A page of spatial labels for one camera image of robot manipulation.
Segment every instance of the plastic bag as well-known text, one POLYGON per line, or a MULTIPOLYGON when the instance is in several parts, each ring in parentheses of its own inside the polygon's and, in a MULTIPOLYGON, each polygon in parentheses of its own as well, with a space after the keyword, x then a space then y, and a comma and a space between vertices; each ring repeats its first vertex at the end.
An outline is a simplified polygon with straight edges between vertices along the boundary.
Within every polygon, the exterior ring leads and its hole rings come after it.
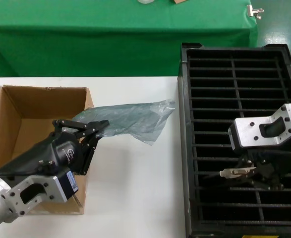
POLYGON ((174 110, 175 102, 165 100, 156 103, 88 108, 72 120, 83 123, 108 120, 110 125, 97 134, 97 137, 131 134, 136 139, 152 145, 174 110))

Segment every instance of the cardboard box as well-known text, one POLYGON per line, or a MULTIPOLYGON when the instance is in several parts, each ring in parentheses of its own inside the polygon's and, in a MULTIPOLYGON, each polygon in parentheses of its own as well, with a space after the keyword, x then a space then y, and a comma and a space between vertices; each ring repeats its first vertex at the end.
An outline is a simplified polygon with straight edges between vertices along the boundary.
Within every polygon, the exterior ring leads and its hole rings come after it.
POLYGON ((181 3, 181 2, 183 2, 183 1, 186 1, 186 0, 174 0, 174 2, 175 2, 176 4, 181 3))
MULTIPOLYGON (((0 88, 0 167, 45 139, 53 119, 71 119, 93 107, 87 88, 0 88)), ((75 176, 78 192, 67 203, 41 203, 31 214, 83 214, 87 176, 75 176)))

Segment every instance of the white table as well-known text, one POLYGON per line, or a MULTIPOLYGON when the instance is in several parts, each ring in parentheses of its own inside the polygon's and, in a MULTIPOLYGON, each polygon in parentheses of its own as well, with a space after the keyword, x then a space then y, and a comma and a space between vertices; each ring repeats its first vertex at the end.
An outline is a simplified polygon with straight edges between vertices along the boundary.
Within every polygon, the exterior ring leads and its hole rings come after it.
MULTIPOLYGON (((0 78, 0 85, 88 87, 95 107, 174 99, 176 77, 0 78)), ((29 215, 0 238, 184 238, 178 108, 153 146, 130 135, 98 143, 84 215, 29 215)))

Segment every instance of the green background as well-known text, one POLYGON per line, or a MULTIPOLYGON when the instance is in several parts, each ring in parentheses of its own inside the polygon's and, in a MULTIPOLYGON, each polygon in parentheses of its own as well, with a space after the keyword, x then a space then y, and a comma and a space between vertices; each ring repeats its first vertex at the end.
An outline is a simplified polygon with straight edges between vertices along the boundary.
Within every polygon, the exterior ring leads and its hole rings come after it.
POLYGON ((0 0, 0 77, 177 75, 182 42, 256 46, 250 0, 0 0))

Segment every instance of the cardboard box flap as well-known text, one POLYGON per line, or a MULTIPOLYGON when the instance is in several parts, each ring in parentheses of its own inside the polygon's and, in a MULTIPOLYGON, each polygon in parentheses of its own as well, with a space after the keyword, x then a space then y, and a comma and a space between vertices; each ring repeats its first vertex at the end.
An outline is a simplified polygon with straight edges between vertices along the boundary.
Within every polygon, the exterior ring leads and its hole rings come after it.
POLYGON ((91 94, 90 94, 89 88, 86 88, 86 90, 87 90, 87 95, 86 95, 85 109, 93 108, 94 104, 92 103, 92 99, 91 99, 91 94))
POLYGON ((21 118, 10 98, 0 88, 0 167, 11 159, 21 118))
POLYGON ((85 108, 86 88, 3 86, 23 118, 72 118, 85 108))

